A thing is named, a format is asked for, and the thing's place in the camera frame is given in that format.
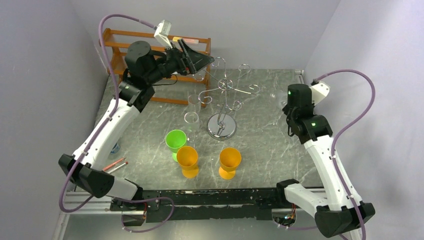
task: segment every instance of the clear glass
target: clear glass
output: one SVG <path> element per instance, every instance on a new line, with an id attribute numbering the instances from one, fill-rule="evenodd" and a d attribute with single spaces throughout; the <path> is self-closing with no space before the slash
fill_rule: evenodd
<path id="1" fill-rule="evenodd" d="M 189 143 L 195 143 L 198 139 L 201 121 L 199 115 L 194 111 L 189 111 L 184 115 L 185 134 Z"/>
<path id="2" fill-rule="evenodd" d="M 192 94 L 188 96 L 188 111 L 198 113 L 202 107 L 202 103 L 199 100 L 199 95 Z"/>

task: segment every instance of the white wall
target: white wall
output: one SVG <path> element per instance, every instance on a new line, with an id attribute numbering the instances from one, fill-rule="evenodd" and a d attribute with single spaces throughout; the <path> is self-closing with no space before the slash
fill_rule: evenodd
<path id="1" fill-rule="evenodd" d="M 171 34 L 211 38 L 211 53 L 230 68 L 304 69 L 340 0 L 72 0 L 98 45 L 97 29 L 107 14 L 126 14 L 157 25 L 172 22 Z M 151 32 L 126 19 L 111 29 Z"/>
<path id="2" fill-rule="evenodd" d="M 305 69 L 306 79 L 337 69 L 366 73 L 375 104 L 337 149 L 364 201 L 376 215 L 367 239 L 424 239 L 424 2 L 342 0 Z M 351 73 L 330 76 L 317 107 L 334 132 L 367 105 L 370 87 Z"/>
<path id="3" fill-rule="evenodd" d="M 48 240 L 107 76 L 68 1 L 1 1 L 0 33 L 0 239 Z"/>

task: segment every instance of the black cable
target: black cable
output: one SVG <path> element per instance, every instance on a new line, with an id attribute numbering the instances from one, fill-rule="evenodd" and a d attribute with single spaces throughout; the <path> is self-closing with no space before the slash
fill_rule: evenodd
<path id="1" fill-rule="evenodd" d="M 176 78 L 176 80 L 173 83 L 165 83 L 165 84 L 153 84 L 153 86 L 169 86 L 169 85 L 174 85 L 178 82 L 178 76 L 176 74 L 173 74 Z"/>

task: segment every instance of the round chrome base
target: round chrome base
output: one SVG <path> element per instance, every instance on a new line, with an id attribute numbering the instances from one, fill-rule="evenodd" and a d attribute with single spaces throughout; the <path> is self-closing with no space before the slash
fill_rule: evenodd
<path id="1" fill-rule="evenodd" d="M 236 133 L 236 121 L 227 114 L 221 114 L 220 126 L 218 125 L 218 115 L 219 113 L 212 115 L 207 121 L 207 133 L 216 140 L 227 140 Z"/>

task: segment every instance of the floor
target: floor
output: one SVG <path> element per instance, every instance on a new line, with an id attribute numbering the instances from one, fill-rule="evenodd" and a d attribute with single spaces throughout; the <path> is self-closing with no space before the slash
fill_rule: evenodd
<path id="1" fill-rule="evenodd" d="M 222 69 L 212 70 L 211 74 L 217 79 L 224 77 Z M 218 105 L 224 102 L 220 90 L 211 93 L 212 102 L 199 112 L 203 124 L 195 144 L 199 155 L 197 177 L 187 179 L 182 175 L 165 143 L 169 131 L 184 127 L 187 106 L 153 101 L 126 129 L 119 140 L 119 152 L 109 155 L 107 164 L 120 157 L 126 157 L 129 162 L 114 175 L 129 179 L 146 190 L 274 187 L 276 183 L 292 178 L 305 187 L 321 187 L 322 182 L 311 157 L 296 137 L 287 135 L 286 118 L 271 98 L 272 94 L 286 91 L 288 85 L 299 82 L 295 71 L 252 69 L 240 80 L 235 80 L 239 74 L 237 69 L 227 71 L 227 78 L 234 80 L 234 87 L 247 91 L 250 84 L 256 84 L 260 92 L 228 92 L 228 101 L 239 100 L 242 107 L 230 113 L 237 123 L 237 131 L 225 141 L 211 138 L 206 131 L 209 117 L 217 113 Z M 211 88 L 216 88 L 216 84 L 214 79 L 210 80 Z M 204 89 L 202 84 L 178 82 L 155 87 L 155 97 L 183 100 Z M 112 97 L 109 79 L 97 120 L 106 111 Z M 219 154 L 227 147 L 238 149 L 242 155 L 241 164 L 231 180 L 224 180 L 218 174 Z"/>

